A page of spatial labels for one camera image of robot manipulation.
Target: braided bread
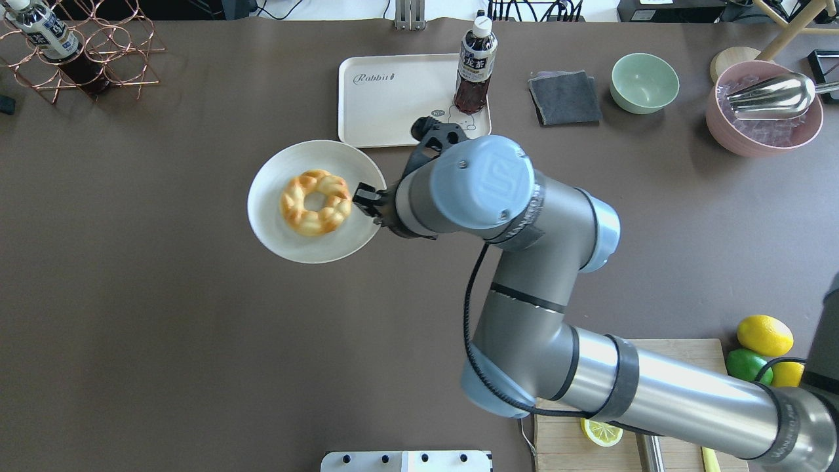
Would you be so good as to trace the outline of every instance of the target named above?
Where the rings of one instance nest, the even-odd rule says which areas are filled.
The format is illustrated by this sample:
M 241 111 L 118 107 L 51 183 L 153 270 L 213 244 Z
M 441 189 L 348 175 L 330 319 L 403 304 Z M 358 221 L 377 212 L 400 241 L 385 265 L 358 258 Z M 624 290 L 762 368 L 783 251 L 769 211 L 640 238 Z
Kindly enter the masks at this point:
M 307 210 L 306 196 L 317 191 L 326 196 L 319 211 Z M 321 236 L 335 231 L 350 216 L 352 199 L 347 183 L 322 169 L 307 170 L 291 179 L 279 199 L 285 222 L 304 236 Z

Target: round plate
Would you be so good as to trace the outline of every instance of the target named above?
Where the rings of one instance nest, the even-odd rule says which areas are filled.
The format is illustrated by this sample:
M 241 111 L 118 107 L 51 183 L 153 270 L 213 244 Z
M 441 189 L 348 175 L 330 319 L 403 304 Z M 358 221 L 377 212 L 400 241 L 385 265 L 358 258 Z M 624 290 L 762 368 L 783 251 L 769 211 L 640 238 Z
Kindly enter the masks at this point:
M 305 141 L 279 151 L 257 172 L 248 193 L 248 220 L 259 241 L 274 254 L 306 264 L 332 262 L 364 247 L 379 226 L 356 207 L 349 218 L 323 236 L 297 234 L 279 213 L 279 197 L 289 181 L 311 169 L 323 169 L 347 181 L 350 193 L 358 182 L 385 188 L 384 177 L 362 151 L 337 141 Z

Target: table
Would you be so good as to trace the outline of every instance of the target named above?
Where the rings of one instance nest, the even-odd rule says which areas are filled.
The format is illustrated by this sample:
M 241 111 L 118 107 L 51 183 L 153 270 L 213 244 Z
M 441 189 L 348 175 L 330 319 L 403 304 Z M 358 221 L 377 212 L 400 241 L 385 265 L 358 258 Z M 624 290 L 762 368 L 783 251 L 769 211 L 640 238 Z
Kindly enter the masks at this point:
M 53 108 L 4 72 L 18 113 L 0 116 L 0 469 L 303 471 L 332 450 L 482 448 L 495 470 L 527 470 L 518 424 L 458 386 L 480 241 L 380 232 L 344 260 L 298 265 L 269 253 L 245 213 L 271 155 L 337 139 L 344 59 L 454 52 L 468 24 L 404 34 L 384 19 L 160 22 L 169 51 L 152 64 L 163 83 L 139 102 L 68 93 Z M 765 312 L 806 355 L 839 269 L 839 111 L 827 107 L 809 146 L 765 160 L 725 151 L 703 118 L 714 54 L 760 48 L 777 29 L 495 31 L 493 132 L 622 219 L 618 252 L 581 275 L 566 320 L 731 348 L 737 322 Z M 831 39 L 796 39 L 777 61 L 803 71 L 816 47 Z M 632 116 L 608 96 L 612 64 L 636 51 L 680 75 L 662 113 Z M 529 73 L 580 69 L 597 79 L 603 120 L 540 127 Z M 409 149 L 368 153 L 392 181 Z

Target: soda bottle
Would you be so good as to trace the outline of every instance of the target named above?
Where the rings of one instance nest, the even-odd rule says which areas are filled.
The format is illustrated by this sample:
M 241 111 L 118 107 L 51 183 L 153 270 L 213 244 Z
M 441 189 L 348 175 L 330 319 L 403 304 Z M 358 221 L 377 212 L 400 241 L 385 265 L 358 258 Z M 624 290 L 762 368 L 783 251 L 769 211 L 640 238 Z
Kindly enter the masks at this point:
M 111 85 L 104 66 L 87 57 L 76 32 L 56 18 L 40 0 L 6 0 L 6 19 L 26 33 L 50 64 L 55 64 L 79 88 L 90 95 Z
M 455 106 L 462 113 L 480 112 L 487 105 L 489 76 L 495 63 L 498 39 L 492 33 L 492 20 L 479 12 L 472 29 L 463 35 L 461 60 L 457 67 Z

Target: dark liquid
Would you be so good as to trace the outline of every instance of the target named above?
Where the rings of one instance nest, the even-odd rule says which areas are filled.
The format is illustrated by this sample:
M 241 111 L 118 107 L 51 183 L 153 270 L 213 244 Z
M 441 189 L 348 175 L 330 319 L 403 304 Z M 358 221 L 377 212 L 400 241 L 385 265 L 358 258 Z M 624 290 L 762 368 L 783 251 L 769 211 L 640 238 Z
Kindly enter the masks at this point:
M 469 31 L 466 33 L 466 45 L 473 50 L 490 50 L 494 46 L 492 35 L 486 38 L 478 38 Z M 489 90 L 489 79 L 483 82 L 470 82 L 457 74 L 457 92 L 455 92 L 455 106 L 461 113 L 471 115 L 478 113 L 487 106 L 487 91 Z
M 455 106 L 457 109 L 467 115 L 483 110 L 487 106 L 489 79 L 475 83 L 464 79 L 458 74 L 457 80 L 459 82 L 457 92 L 455 92 Z
M 73 59 L 56 65 L 67 78 L 88 95 L 98 95 L 111 86 L 111 81 L 105 77 L 104 66 L 87 57 L 87 54 L 82 50 L 81 42 Z

